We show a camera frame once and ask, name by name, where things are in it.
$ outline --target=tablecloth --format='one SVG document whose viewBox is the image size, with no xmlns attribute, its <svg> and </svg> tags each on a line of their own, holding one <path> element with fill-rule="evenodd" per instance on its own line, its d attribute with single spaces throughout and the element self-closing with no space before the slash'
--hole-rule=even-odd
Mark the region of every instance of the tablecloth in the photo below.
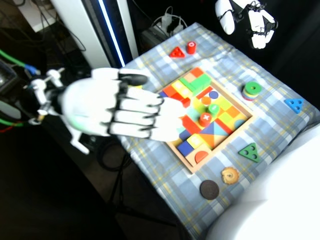
<svg viewBox="0 0 320 240">
<path fill-rule="evenodd" d="M 196 53 L 185 58 L 170 58 L 176 46 L 186 52 L 187 42 L 195 41 Z M 128 63 L 125 68 L 148 71 L 150 81 L 143 89 L 158 92 L 194 67 L 206 70 L 231 93 L 251 108 L 258 118 L 212 160 L 191 174 L 164 142 L 120 137 L 132 159 L 150 180 L 159 195 L 194 239 L 202 239 L 207 228 L 247 188 L 287 145 L 304 129 L 320 121 L 320 112 L 304 100 L 296 114 L 285 99 L 302 98 L 239 50 L 213 32 L 194 23 L 163 43 Z M 256 81 L 263 90 L 258 98 L 246 101 L 241 96 L 245 83 Z M 255 163 L 238 151 L 255 142 L 261 161 Z M 225 167 L 240 172 L 239 181 L 226 185 L 221 178 Z M 199 191 L 204 180 L 215 181 L 220 189 L 215 200 L 206 200 Z"/>
</svg>

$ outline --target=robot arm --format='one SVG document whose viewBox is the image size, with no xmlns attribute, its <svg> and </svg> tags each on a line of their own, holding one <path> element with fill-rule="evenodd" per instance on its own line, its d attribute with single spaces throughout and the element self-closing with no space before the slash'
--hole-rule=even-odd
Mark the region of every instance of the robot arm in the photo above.
<svg viewBox="0 0 320 240">
<path fill-rule="evenodd" d="M 129 87 L 142 85 L 148 79 L 141 70 L 98 68 L 92 70 L 90 78 L 48 91 L 45 96 L 41 94 L 45 89 L 43 80 L 34 80 L 31 85 L 41 105 L 39 115 L 60 115 L 72 135 L 71 144 L 88 154 L 89 150 L 79 142 L 82 133 L 166 142 L 179 138 L 179 117 L 185 115 L 182 103 Z M 56 78 L 53 84 L 61 86 Z"/>
<path fill-rule="evenodd" d="M 258 0 L 217 0 L 215 14 L 224 32 L 231 35 L 235 31 L 236 23 L 247 13 L 250 22 L 250 44 L 254 49 L 263 49 L 278 27 L 278 22 L 264 8 L 265 5 Z"/>
</svg>

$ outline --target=brown round cookie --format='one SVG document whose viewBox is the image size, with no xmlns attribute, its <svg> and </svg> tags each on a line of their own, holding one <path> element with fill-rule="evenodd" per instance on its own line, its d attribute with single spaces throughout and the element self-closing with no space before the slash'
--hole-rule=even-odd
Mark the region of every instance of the brown round cookie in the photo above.
<svg viewBox="0 0 320 240">
<path fill-rule="evenodd" d="M 212 180 L 205 180 L 200 185 L 200 193 L 205 199 L 213 200 L 219 195 L 219 186 Z"/>
</svg>

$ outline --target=green cable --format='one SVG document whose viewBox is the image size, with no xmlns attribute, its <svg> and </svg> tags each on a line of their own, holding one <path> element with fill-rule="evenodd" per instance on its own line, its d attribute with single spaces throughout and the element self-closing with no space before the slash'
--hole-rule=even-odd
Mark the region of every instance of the green cable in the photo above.
<svg viewBox="0 0 320 240">
<path fill-rule="evenodd" d="M 23 127 L 24 124 L 23 123 L 14 123 L 14 122 L 10 122 L 10 121 L 6 121 L 0 118 L 0 124 L 3 125 L 7 125 L 7 126 L 14 126 L 14 127 Z"/>
<path fill-rule="evenodd" d="M 14 57 L 10 56 L 9 54 L 6 54 L 6 53 L 5 53 L 4 51 L 2 51 L 1 49 L 0 49 L 0 55 L 3 56 L 4 58 L 8 59 L 9 61 L 11 61 L 11 62 L 13 62 L 13 63 L 15 63 L 15 64 L 23 67 L 23 68 L 26 67 L 26 64 L 25 64 L 24 62 L 15 59 Z"/>
</svg>

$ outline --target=orange circle block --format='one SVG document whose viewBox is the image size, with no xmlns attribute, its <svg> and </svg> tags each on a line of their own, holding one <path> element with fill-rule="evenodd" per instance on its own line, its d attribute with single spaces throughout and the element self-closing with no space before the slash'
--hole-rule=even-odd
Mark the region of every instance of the orange circle block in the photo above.
<svg viewBox="0 0 320 240">
<path fill-rule="evenodd" d="M 201 114 L 200 118 L 199 118 L 199 124 L 202 126 L 202 127 L 207 127 L 210 125 L 210 122 L 211 122 L 211 119 L 212 119 L 212 116 L 210 113 L 207 113 L 207 112 L 204 112 Z"/>
<path fill-rule="evenodd" d="M 195 154 L 194 160 L 198 164 L 201 160 L 203 160 L 206 156 L 208 156 L 208 153 L 206 151 L 199 151 Z"/>
<path fill-rule="evenodd" d="M 201 99 L 201 102 L 202 102 L 204 105 L 209 105 L 209 104 L 211 104 L 211 98 L 208 97 L 208 96 L 204 96 L 204 97 Z"/>
</svg>

